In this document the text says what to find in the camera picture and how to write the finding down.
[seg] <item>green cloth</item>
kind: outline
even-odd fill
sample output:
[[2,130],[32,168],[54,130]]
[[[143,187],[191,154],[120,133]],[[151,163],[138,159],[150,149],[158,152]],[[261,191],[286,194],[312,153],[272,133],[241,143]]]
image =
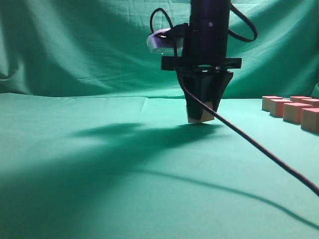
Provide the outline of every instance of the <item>green cloth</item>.
[[[1,239],[317,239],[319,199],[183,99],[0,94]],[[220,113],[319,185],[317,135]]]
[[[318,0],[234,0],[259,38],[228,41],[243,66],[225,98],[319,97]],[[182,98],[174,73],[150,54],[151,12],[188,22],[189,0],[0,0],[0,92],[41,96]],[[168,27],[158,14],[155,29]],[[230,27],[251,30],[234,14]]]

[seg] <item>orange block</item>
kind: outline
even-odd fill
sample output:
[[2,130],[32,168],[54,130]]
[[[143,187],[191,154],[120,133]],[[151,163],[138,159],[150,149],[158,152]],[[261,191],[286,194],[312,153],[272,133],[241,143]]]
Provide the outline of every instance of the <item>orange block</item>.
[[302,99],[302,103],[310,104],[315,108],[319,108],[319,99]]
[[302,103],[303,99],[311,99],[311,97],[308,97],[308,96],[290,96],[290,100],[293,101],[293,102]]
[[270,100],[270,115],[274,117],[283,117],[284,116],[284,103],[292,103],[290,100],[279,99],[279,100]]
[[303,103],[285,103],[283,120],[291,123],[300,124],[301,112],[304,108],[313,108],[313,106]]
[[313,133],[319,133],[319,108],[302,110],[301,128]]
[[271,99],[282,99],[282,97],[279,96],[263,96],[263,105],[262,105],[262,110],[263,111],[270,111],[270,104],[271,104]]

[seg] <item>black cable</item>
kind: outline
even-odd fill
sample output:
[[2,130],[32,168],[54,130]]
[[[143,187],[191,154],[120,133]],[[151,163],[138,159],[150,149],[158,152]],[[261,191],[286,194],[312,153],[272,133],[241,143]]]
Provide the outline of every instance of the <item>black cable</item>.
[[228,30],[229,35],[231,35],[232,37],[234,37],[238,40],[244,41],[244,42],[252,42],[252,41],[256,40],[258,37],[258,32],[257,32],[255,25],[244,14],[242,14],[232,3],[230,5],[230,10],[233,13],[235,13],[240,19],[242,19],[250,27],[250,29],[252,29],[252,31],[254,33],[254,38],[248,39],[246,37],[240,36],[237,33],[233,32],[231,29]]
[[[254,33],[254,38],[253,39],[245,38],[245,37],[240,36],[237,33],[233,32],[231,29],[228,30],[229,35],[231,35],[232,37],[234,37],[240,41],[244,41],[244,42],[252,42],[252,41],[256,40],[258,37],[258,31],[257,31],[255,25],[243,13],[241,13],[232,3],[230,5],[230,10],[233,13],[235,13],[240,19],[242,19],[252,29],[252,31]],[[153,27],[154,16],[159,11],[161,11],[161,10],[159,10],[159,8],[158,8],[155,11],[153,11],[151,14],[151,17],[150,17],[151,33],[154,33],[154,27]]]
[[[167,12],[163,8],[157,8],[155,10],[156,12],[161,11],[168,23],[171,29],[173,29],[173,23],[167,14]],[[234,130],[236,133],[238,133],[240,136],[242,136],[244,139],[246,139],[248,142],[250,142],[253,146],[255,146],[258,150],[260,150],[263,154],[265,154],[267,157],[269,157],[271,160],[273,160],[275,163],[277,163],[281,168],[283,168],[285,171],[290,173],[292,176],[297,178],[300,182],[302,182],[304,185],[306,185],[310,190],[312,190],[318,197],[319,197],[319,188],[316,184],[311,182],[308,178],[306,178],[303,174],[300,172],[294,170],[289,165],[287,165],[285,162],[281,161],[278,157],[276,157],[273,153],[268,151],[266,148],[264,148],[262,145],[260,145],[257,141],[252,139],[249,135],[247,135],[245,132],[243,132],[241,129],[233,125],[231,122],[223,118],[221,115],[219,115],[217,112],[215,112],[213,109],[208,107],[205,103],[200,101],[196,96],[194,96],[191,92],[187,90],[187,88],[184,85],[183,80],[181,80],[181,77],[179,76],[179,69],[178,69],[178,55],[177,55],[177,41],[175,37],[175,31],[172,30],[173,34],[173,45],[174,45],[174,64],[175,64],[175,70],[178,82],[182,88],[182,90],[187,93],[189,96],[191,96],[195,101],[197,101],[205,110],[207,110],[210,114],[212,114],[214,117],[219,119],[221,122],[223,122],[225,125],[230,127],[232,130]]]

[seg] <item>wooden block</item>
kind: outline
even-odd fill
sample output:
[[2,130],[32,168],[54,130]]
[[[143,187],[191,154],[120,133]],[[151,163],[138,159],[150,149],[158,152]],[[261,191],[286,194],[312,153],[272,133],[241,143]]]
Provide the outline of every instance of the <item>wooden block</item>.
[[291,96],[290,100],[292,102],[298,102],[298,103],[302,103],[303,99],[311,99],[311,97],[308,96]]
[[[205,102],[205,105],[207,105],[208,107],[213,109],[212,102]],[[200,119],[193,119],[193,118],[188,117],[188,123],[203,123],[203,122],[211,121],[214,119],[215,119],[215,117],[213,115],[211,115],[209,112],[207,112],[205,109],[203,109],[203,113],[202,113]]]
[[310,104],[315,108],[319,108],[319,99],[302,99],[302,103]]
[[319,108],[302,110],[301,128],[313,133],[319,133]]
[[279,99],[279,100],[270,100],[270,115],[274,117],[283,117],[284,116],[284,103],[292,103],[290,100]]
[[263,96],[263,103],[262,103],[262,110],[263,111],[270,111],[270,104],[271,104],[271,99],[282,99],[282,97],[279,96]]
[[313,108],[312,105],[303,103],[285,103],[284,104],[284,121],[301,124],[302,109]]

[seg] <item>green tabletop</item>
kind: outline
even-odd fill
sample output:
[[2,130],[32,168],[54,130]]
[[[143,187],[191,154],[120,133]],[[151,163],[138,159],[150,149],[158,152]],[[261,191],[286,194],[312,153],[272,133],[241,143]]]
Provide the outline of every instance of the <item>green tabletop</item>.
[[[183,99],[0,94],[1,239],[317,239],[319,198]],[[219,112],[319,185],[319,136]]]

